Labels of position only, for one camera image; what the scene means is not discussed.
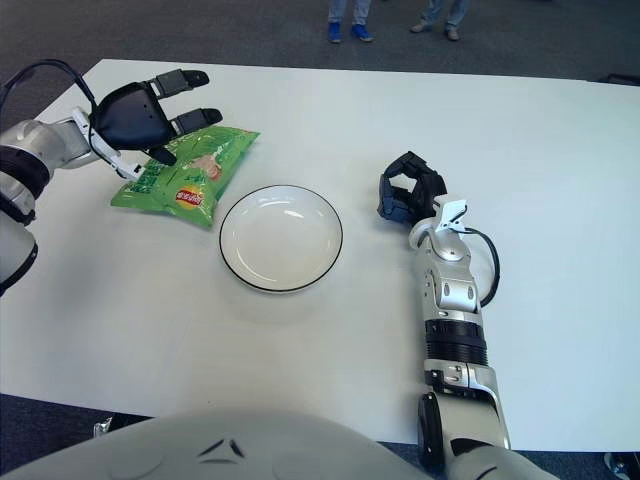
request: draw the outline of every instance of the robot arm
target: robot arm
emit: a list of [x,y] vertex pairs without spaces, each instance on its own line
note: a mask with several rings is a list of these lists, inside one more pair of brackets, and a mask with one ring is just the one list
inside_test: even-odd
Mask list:
[[[412,192],[390,178],[416,180]],[[421,463],[434,473],[446,470],[456,480],[554,478],[509,450],[509,435],[496,373],[488,364],[482,307],[498,287],[500,263],[495,246],[462,223],[467,202],[447,194],[442,177],[412,152],[393,162],[380,178],[384,218],[410,223],[409,244],[416,250],[417,280],[425,325],[427,392],[418,404]],[[487,241],[495,274],[480,298],[471,275],[471,254],[464,234]]]
[[[173,70],[130,83],[95,104],[70,66],[59,60],[39,64],[72,72],[92,112],[76,107],[70,118],[52,124],[25,120],[0,133],[0,295],[27,272],[37,256],[35,239],[25,227],[35,219],[35,202],[56,169],[78,168],[102,159],[121,177],[137,180],[144,167],[124,161],[121,150],[141,150],[173,165],[176,159],[165,149],[168,142],[222,120],[215,109],[196,109],[171,120],[162,110],[159,100],[209,83],[201,71]],[[0,109],[11,89],[32,68],[3,86]]]

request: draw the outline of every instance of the gray carpet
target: gray carpet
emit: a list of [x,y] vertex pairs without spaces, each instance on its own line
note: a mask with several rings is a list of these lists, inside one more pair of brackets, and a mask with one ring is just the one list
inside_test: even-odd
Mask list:
[[[637,0],[472,2],[457,44],[441,27],[408,32],[423,3],[374,0],[373,44],[346,38],[335,46],[326,41],[323,0],[0,0],[0,79],[45,57],[82,73],[102,58],[126,58],[585,80],[640,75]],[[70,84],[61,73],[36,75],[9,100],[3,124],[35,116]],[[88,438],[107,415],[6,395],[0,409],[0,472]],[[387,447],[415,461],[414,447]],[[565,480],[614,478],[599,454],[527,456]]]

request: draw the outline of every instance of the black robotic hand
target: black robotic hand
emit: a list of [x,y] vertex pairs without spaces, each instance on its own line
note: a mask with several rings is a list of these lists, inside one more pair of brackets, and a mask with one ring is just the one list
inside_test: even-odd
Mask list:
[[222,120],[213,108],[198,108],[168,120],[160,102],[209,83],[198,70],[173,70],[134,82],[107,95],[90,116],[91,128],[116,150],[142,150],[166,165],[176,158],[164,148],[172,139]]

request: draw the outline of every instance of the plastic packaging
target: plastic packaging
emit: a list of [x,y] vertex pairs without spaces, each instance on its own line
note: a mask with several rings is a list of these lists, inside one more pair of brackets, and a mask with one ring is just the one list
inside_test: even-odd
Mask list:
[[210,227],[218,199],[258,135],[211,126],[180,137],[167,145],[175,165],[149,160],[138,181],[123,186],[111,205],[169,212]]

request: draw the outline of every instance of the black cable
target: black cable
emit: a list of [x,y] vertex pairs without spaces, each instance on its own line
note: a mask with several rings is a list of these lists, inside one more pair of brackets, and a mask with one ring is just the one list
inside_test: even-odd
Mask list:
[[71,76],[75,84],[78,85],[78,88],[80,88],[80,90],[84,94],[84,96],[87,97],[87,99],[89,100],[89,103],[91,103],[91,111],[93,112],[93,110],[97,107],[96,100],[93,93],[91,92],[91,89],[82,78],[82,75],[80,75],[76,70],[74,70],[71,65],[69,65],[66,62],[63,62],[62,60],[57,60],[55,58],[45,58],[44,60],[39,60],[37,62],[32,63],[31,65],[24,67],[22,70],[20,70],[15,75],[13,75],[13,77],[7,80],[4,83],[4,85],[2,85],[2,90],[0,91],[0,114],[2,113],[2,107],[4,106],[5,101],[9,97],[9,93],[11,93],[11,90],[13,90],[13,88],[16,85],[18,85],[21,80],[24,80],[25,77],[31,74],[36,68],[42,67],[42,66],[55,67],[65,72],[67,75]]
[[487,295],[482,300],[480,300],[480,306],[485,307],[486,305],[489,305],[491,300],[493,300],[493,297],[495,297],[496,292],[498,291],[498,284],[500,283],[500,258],[498,257],[498,250],[496,250],[496,246],[493,244],[491,238],[489,238],[488,235],[482,233],[479,230],[476,230],[475,228],[467,227],[466,230],[458,230],[458,233],[479,235],[486,242],[487,246],[489,247],[489,251],[491,252],[494,270],[493,281],[491,282],[491,288],[489,289]]

